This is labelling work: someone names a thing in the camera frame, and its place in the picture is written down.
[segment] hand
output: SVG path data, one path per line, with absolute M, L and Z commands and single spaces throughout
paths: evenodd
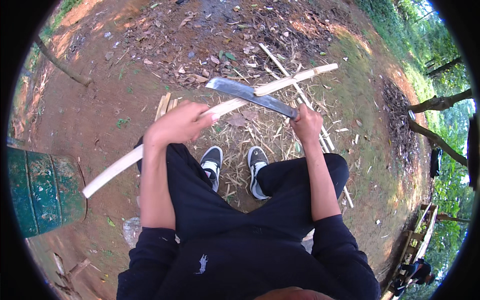
M 203 128 L 212 125 L 220 117 L 218 114 L 208 114 L 198 119 L 200 114 L 208 109 L 207 104 L 181 102 L 147 129 L 144 144 L 166 147 L 170 143 L 180 144 L 196 140 Z
M 300 120 L 295 122 L 290 120 L 290 126 L 293 128 L 302 144 L 318 142 L 318 135 L 322 130 L 324 119 L 322 115 L 309 109 L 304 103 L 300 104 Z

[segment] machete handle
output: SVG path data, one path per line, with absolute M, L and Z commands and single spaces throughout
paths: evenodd
M 292 117 L 290 118 L 295 122 L 300 121 L 300 111 L 298 108 L 292 108 Z

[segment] black and white sneaker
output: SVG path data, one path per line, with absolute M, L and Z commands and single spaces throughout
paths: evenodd
M 220 167 L 222 166 L 223 152 L 220 147 L 213 146 L 208 149 L 202 159 L 200 166 L 212 182 L 212 189 L 218 191 L 218 177 L 220 176 Z
M 268 196 L 264 195 L 262 188 L 257 181 L 258 171 L 268 165 L 268 158 L 265 155 L 265 152 L 258 146 L 250 148 L 248 151 L 248 166 L 252 173 L 252 181 L 250 182 L 250 191 L 255 196 L 255 198 L 260 200 L 265 200 Z

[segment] machete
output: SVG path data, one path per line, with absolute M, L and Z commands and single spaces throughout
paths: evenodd
M 241 84 L 227 78 L 213 78 L 207 84 L 206 87 L 224 92 L 242 99 L 248 100 L 265 108 L 269 108 L 273 111 L 281 113 L 284 116 L 291 118 L 294 121 L 300 119 L 299 111 L 296 108 L 290 107 L 285 103 L 273 98 L 272 96 L 255 96 L 254 89 L 248 85 Z

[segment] fingernail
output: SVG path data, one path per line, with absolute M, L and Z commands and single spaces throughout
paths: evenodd
M 217 120 L 220 118 L 220 114 L 213 114 L 212 115 L 212 122 L 217 122 Z

